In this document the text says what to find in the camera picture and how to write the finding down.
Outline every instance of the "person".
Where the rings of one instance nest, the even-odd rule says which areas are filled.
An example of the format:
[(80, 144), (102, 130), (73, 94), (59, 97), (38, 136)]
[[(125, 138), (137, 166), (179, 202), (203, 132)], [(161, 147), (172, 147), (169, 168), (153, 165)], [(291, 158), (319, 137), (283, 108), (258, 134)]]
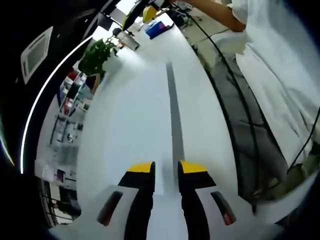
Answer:
[(81, 215), (81, 210), (76, 209), (70, 203), (66, 202), (56, 201), (56, 203), (53, 204), (53, 208), (59, 209), (61, 212), (70, 215), (72, 218), (77, 218)]
[(239, 194), (253, 198), (272, 178), (284, 181), (290, 166), (309, 155), (312, 142), (320, 143), (317, 123), (294, 162), (320, 107), (320, 58), (309, 33), (312, 26), (307, 29), (297, 14), (301, 7), (284, 0), (232, 0), (227, 6), (211, 0), (184, 2), (247, 35), (242, 54), (223, 54), (234, 77), (220, 57), (211, 73), (239, 152)]

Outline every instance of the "gray stripe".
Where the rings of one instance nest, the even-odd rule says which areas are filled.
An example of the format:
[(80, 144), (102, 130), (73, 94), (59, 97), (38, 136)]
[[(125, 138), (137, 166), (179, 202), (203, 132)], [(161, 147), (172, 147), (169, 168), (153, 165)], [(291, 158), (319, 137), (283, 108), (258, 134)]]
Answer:
[(171, 109), (171, 134), (172, 134), (172, 159), (173, 159), (173, 181), (174, 190), (178, 190), (178, 161), (185, 159), (184, 142), (182, 137), (182, 128), (180, 112), (178, 105), (177, 89), (174, 70), (171, 62), (166, 64), (166, 74), (168, 79), (168, 89), (170, 96)]

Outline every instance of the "led light strip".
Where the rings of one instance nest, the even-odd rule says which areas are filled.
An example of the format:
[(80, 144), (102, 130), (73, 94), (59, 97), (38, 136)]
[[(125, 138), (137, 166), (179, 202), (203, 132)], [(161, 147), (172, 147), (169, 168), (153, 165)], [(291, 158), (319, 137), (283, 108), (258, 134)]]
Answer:
[(44, 85), (42, 86), (38, 96), (36, 96), (36, 99), (32, 105), (31, 111), (29, 113), (29, 116), (26, 120), (26, 124), (25, 124), (25, 128), (24, 128), (24, 132), (23, 132), (23, 137), (22, 137), (22, 143), (21, 143), (21, 152), (20, 152), (20, 172), (21, 174), (24, 173), (24, 151), (25, 151), (25, 142), (26, 142), (26, 135), (27, 135), (27, 131), (28, 131), (28, 126), (30, 123), (30, 119), (32, 116), (32, 113), (35, 110), (35, 107), (37, 105), (37, 102), (42, 94), (42, 92), (44, 91), (45, 87), (47, 86), (47, 84), (49, 83), (49, 81), (51, 80), (51, 78), (53, 77), (53, 75), (57, 72), (57, 70), (61, 67), (62, 64), (64, 64), (64, 62), (76, 51), (78, 50), (83, 44), (85, 44), (87, 41), (89, 41), (92, 38), (92, 35), (89, 36), (88, 38), (86, 38), (85, 40), (83, 40), (78, 46), (76, 46), (67, 56), (65, 56), (65, 58), (56, 66), (56, 68), (52, 71), (52, 73), (50, 74), (50, 76), (48, 77), (48, 79), (45, 81)]

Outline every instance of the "white table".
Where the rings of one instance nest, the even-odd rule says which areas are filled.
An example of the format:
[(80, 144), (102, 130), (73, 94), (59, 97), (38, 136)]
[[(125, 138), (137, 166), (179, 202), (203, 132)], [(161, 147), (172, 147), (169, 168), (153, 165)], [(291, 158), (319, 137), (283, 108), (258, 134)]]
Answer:
[[(171, 21), (166, 14), (160, 18), (163, 22)], [(160, 98), (137, 86), (148, 83), (143, 79), (148, 78), (144, 72), (152, 66), (159, 66), (159, 76), (155, 78), (166, 76), (165, 71), (159, 70), (166, 62), (172, 63), (174, 72), (185, 160), (205, 165), (217, 185), (236, 193), (236, 166), (227, 124), (191, 46), (176, 26), (153, 40), (144, 32), (137, 33), (135, 38), (140, 47), (134, 52), (126, 48), (118, 52), (122, 66), (98, 87), (84, 121), (76, 174), (80, 206), (109, 184), (117, 185), (132, 163), (144, 161), (156, 162), (155, 191), (165, 192), (168, 176), (163, 177), (161, 171), (173, 161), (170, 98), (162, 83), (150, 83), (157, 86)], [(137, 96), (145, 100), (133, 104), (131, 100)], [(139, 111), (149, 114), (139, 117)]]

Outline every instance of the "green leaves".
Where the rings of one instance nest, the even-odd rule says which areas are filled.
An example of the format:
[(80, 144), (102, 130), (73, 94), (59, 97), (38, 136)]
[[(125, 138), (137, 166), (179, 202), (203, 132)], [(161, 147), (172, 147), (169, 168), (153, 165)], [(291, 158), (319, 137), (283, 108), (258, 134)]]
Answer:
[(102, 39), (96, 41), (85, 51), (84, 57), (78, 65), (79, 70), (87, 76), (105, 74), (102, 65), (111, 56), (111, 50), (115, 47), (116, 45), (110, 42), (109, 39), (106, 42)]

